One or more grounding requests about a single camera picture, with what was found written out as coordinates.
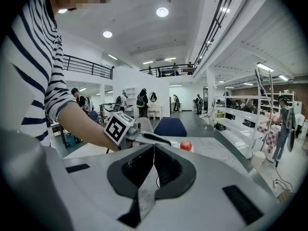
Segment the ceiling light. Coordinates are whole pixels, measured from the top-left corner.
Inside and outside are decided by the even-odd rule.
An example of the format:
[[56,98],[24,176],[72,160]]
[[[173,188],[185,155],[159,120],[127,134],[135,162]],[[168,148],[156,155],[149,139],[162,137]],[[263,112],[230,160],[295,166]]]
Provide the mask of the ceiling light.
[[111,58],[113,58],[113,59],[117,60],[117,58],[115,58],[115,57],[114,57],[114,56],[112,56],[112,55],[109,55],[109,54],[108,54],[108,56],[110,56]]
[[104,32],[103,32],[103,36],[104,36],[105,38],[111,38],[112,32],[110,32],[110,31],[104,31]]
[[264,64],[262,64],[262,63],[257,63],[257,66],[258,66],[259,68],[263,68],[263,69],[265,69],[265,70],[267,70],[267,71],[274,72],[274,70],[273,70],[273,69],[271,69],[271,68],[269,68],[269,67],[265,66],[265,65],[264,65]]
[[169,11],[166,8],[159,8],[158,10],[156,10],[156,14],[159,17],[166,17],[169,14]]
[[67,9],[59,10],[58,13],[65,13]]
[[283,75],[279,75],[280,79],[283,79],[284,81],[288,81],[288,79],[286,77],[284,77]]
[[164,61],[170,61],[170,60],[175,60],[176,57],[170,57],[170,58],[165,58]]
[[220,11],[229,13],[229,12],[230,12],[230,9],[227,9],[227,8],[220,8]]
[[143,65],[146,65],[146,64],[152,64],[153,63],[153,61],[149,61],[149,62],[145,62],[145,63],[143,63]]

